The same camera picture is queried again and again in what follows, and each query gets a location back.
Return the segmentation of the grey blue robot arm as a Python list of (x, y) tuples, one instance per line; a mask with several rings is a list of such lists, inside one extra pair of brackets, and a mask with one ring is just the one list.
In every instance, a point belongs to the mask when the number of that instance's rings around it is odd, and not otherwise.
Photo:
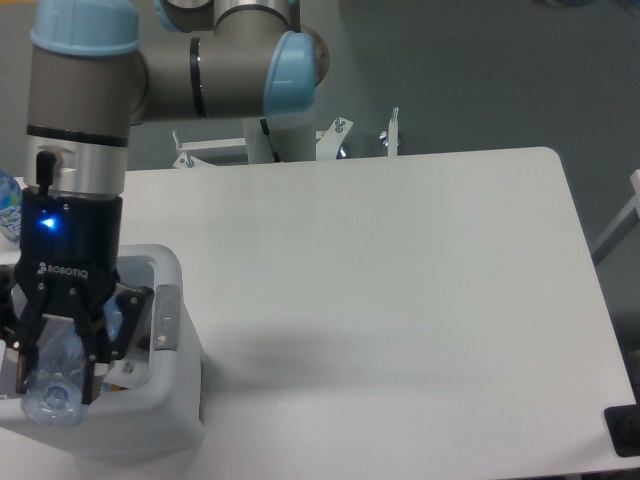
[(149, 121), (270, 120), (311, 109), (328, 50), (295, 1), (159, 1), (179, 33), (143, 46), (128, 1), (41, 1), (32, 65), (20, 256), (1, 271), (1, 337), (24, 393), (49, 317), (79, 336), (80, 399), (122, 359), (153, 293), (116, 267), (132, 126)]

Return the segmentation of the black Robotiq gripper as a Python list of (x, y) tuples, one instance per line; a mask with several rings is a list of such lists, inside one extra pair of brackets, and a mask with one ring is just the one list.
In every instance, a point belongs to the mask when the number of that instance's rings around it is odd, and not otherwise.
[[(122, 206), (119, 196), (22, 191), (20, 258), (15, 270), (1, 266), (1, 339), (16, 357), (18, 394), (27, 392), (27, 378), (37, 366), (44, 315), (74, 322), (84, 352), (83, 405), (99, 395), (95, 378), (122, 360), (143, 332), (154, 290), (116, 285)], [(12, 297), (15, 279), (27, 299), (20, 316)], [(113, 292), (117, 320), (105, 310)]]

